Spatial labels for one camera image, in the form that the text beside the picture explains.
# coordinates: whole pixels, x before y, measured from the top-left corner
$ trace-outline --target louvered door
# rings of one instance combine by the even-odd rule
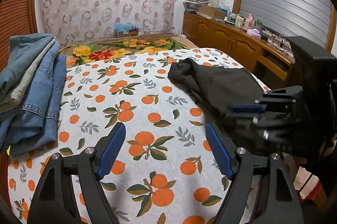
[[[0,2],[0,71],[7,65],[9,37],[36,32],[34,0]]]

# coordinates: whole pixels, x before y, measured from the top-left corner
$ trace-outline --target wooden dresser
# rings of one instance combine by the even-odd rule
[[[291,58],[242,29],[185,12],[183,34],[198,47],[225,52],[272,89],[288,86],[294,69]]]

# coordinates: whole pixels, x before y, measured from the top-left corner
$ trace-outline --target wooden door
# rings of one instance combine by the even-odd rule
[[[197,18],[195,21],[195,35],[194,41],[195,45],[200,48],[209,48],[211,46],[211,33],[212,33],[213,23],[211,20]]]
[[[193,41],[193,27],[194,27],[194,20],[191,15],[184,13],[184,22],[183,22],[183,34],[186,35],[187,39],[191,42]]]
[[[0,71],[7,66],[9,37],[36,32],[34,0],[0,2]]]
[[[224,27],[214,25],[214,30],[211,36],[213,41],[213,48],[219,49],[226,54],[230,53],[230,47],[233,40],[232,31],[225,29]]]
[[[237,35],[228,55],[250,72],[253,72],[260,51],[261,47],[259,45],[254,44],[246,37]]]

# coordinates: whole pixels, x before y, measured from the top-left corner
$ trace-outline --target orange print bedspread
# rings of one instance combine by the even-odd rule
[[[69,68],[58,142],[10,158],[8,185],[15,215],[26,223],[40,174],[53,153],[69,156],[95,146],[120,121],[126,140],[111,173],[101,181],[120,223],[212,223],[230,182],[206,141],[205,124],[211,119],[183,85],[167,79],[171,64],[188,57],[200,65],[242,67],[219,50],[202,48]],[[80,215],[90,223],[78,177],[72,178]]]

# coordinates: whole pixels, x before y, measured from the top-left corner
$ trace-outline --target cardboard box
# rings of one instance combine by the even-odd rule
[[[225,19],[226,13],[213,7],[208,7],[208,6],[201,6],[200,7],[200,12],[203,14],[206,14],[213,19]]]
[[[132,29],[132,30],[119,31],[119,32],[115,30],[115,37],[117,38],[132,37],[132,36],[137,36],[137,35],[138,35],[138,28]]]

